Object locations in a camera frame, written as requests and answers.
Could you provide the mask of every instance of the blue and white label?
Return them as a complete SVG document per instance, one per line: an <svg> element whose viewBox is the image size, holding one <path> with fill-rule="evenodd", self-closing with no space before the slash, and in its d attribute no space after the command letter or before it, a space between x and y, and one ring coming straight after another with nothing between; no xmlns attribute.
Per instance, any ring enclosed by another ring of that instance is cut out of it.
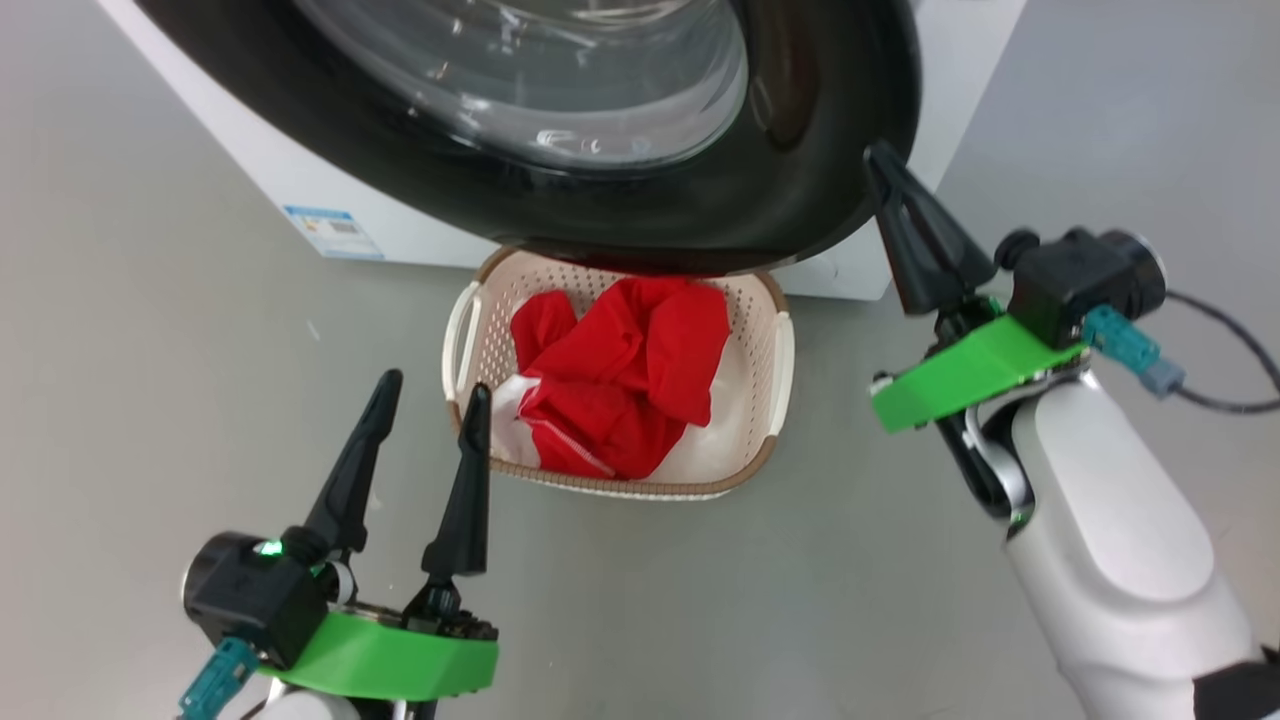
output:
<svg viewBox="0 0 1280 720"><path fill-rule="evenodd" d="M351 213L285 205L284 214L325 258L385 259L383 251L378 249L371 237L365 234L365 229L351 217Z"/></svg>

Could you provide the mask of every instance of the washing machine door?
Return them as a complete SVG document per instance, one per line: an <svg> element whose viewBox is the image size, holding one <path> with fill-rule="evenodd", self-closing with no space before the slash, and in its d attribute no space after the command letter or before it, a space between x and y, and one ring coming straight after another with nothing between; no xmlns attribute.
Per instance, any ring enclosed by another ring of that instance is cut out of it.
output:
<svg viewBox="0 0 1280 720"><path fill-rule="evenodd" d="M905 0L138 0L248 108L479 236L627 272L726 274L872 217L910 151Z"/></svg>

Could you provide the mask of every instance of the washing machine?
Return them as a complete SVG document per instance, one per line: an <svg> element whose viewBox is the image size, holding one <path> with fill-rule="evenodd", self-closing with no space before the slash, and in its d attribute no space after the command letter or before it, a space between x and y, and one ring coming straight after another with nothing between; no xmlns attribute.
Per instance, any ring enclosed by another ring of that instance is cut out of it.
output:
<svg viewBox="0 0 1280 720"><path fill-rule="evenodd" d="M879 297L861 176L936 186L1024 0L99 0L320 254L769 268Z"/></svg>

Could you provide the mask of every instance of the red garment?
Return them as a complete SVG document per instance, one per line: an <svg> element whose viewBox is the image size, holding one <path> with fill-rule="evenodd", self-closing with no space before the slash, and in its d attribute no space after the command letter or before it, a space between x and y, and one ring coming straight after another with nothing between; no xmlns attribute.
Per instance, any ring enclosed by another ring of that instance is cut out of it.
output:
<svg viewBox="0 0 1280 720"><path fill-rule="evenodd" d="M563 291L511 319L520 373L541 378L520 406L547 470L646 478L689 423L712 419L728 340L721 291L684 278L618 281L577 320Z"/></svg>

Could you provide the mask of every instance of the round glass window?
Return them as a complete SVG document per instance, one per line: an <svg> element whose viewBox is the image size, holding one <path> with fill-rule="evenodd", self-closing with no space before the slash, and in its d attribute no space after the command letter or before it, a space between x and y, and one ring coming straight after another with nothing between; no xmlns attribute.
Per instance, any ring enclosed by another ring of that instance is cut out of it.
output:
<svg viewBox="0 0 1280 720"><path fill-rule="evenodd" d="M294 0L453 136L563 168L673 163L746 95L728 0Z"/></svg>

